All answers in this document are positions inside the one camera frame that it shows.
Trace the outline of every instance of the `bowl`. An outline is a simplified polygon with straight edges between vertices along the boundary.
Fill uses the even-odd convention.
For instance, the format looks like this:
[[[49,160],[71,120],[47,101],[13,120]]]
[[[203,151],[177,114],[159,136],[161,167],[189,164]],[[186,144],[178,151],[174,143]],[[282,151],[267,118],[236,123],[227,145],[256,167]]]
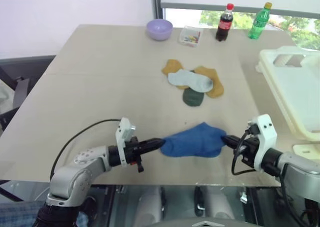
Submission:
[[[173,25],[170,21],[157,18],[151,20],[146,25],[146,33],[148,36],[156,41],[165,41],[169,39],[173,30]]]

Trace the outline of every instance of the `tabletop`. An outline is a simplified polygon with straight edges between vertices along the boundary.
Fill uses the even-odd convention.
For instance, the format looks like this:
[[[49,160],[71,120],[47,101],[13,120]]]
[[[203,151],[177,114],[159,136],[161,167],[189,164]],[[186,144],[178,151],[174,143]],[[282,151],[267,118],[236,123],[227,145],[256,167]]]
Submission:
[[[154,41],[144,27],[81,25],[47,68],[0,137],[0,179],[48,182],[61,147],[88,125],[127,117],[140,141],[163,138],[206,122],[241,136],[248,120],[270,114],[278,133],[277,147],[290,151],[296,140],[269,87],[255,71],[262,49],[293,45],[284,31],[264,31],[251,40],[245,30],[231,30],[218,42],[205,29],[192,48],[178,43],[181,29],[170,39]],[[205,96],[199,107],[182,101],[183,91],[168,83],[161,69],[177,59],[187,70],[215,68],[224,86],[218,98]],[[81,150],[116,143],[116,123],[98,125],[75,139],[58,165]],[[95,184],[275,186],[265,173],[231,174],[233,152],[224,147],[215,158],[172,158],[159,150],[144,154],[144,172],[134,166],[115,167]],[[246,169],[242,163],[239,170]]]

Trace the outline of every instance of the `soda bottle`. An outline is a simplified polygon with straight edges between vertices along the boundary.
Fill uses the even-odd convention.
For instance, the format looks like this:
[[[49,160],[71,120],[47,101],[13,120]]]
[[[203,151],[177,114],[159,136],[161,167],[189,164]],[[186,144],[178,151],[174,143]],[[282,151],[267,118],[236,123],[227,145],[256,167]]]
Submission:
[[[255,19],[253,21],[253,25],[251,30],[249,31],[248,37],[250,39],[258,39],[264,30],[269,17],[270,17],[270,9],[272,7],[272,3],[267,2],[264,5],[264,9],[260,10],[259,13],[256,14]]]
[[[234,4],[228,3],[226,6],[226,10],[223,12],[223,14],[220,17],[218,30],[215,34],[216,40],[225,41],[227,39],[232,21],[234,20],[234,16],[232,14],[233,9],[234,9]]]

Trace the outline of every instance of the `green plastic bottle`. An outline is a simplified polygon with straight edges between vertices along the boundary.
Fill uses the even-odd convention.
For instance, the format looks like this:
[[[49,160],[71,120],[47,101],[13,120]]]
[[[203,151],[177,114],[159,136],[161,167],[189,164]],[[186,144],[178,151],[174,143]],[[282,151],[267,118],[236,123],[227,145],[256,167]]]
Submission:
[[[249,31],[248,37],[250,39],[258,39],[265,29],[265,26],[270,17],[270,9],[272,3],[267,2],[264,5],[264,9],[260,10],[259,13],[256,14],[251,30]]]

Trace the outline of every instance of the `bottle cap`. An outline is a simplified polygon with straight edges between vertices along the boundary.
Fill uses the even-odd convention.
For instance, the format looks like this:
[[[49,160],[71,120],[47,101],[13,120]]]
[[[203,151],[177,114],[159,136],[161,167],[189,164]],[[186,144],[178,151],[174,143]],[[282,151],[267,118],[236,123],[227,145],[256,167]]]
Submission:
[[[233,9],[234,9],[234,4],[233,3],[228,3],[227,5],[226,5],[226,9],[227,10],[229,10],[229,11],[232,11]]]
[[[270,2],[267,2],[267,3],[264,4],[264,8],[265,8],[265,9],[270,10],[271,7],[272,7],[272,3],[270,3]]]

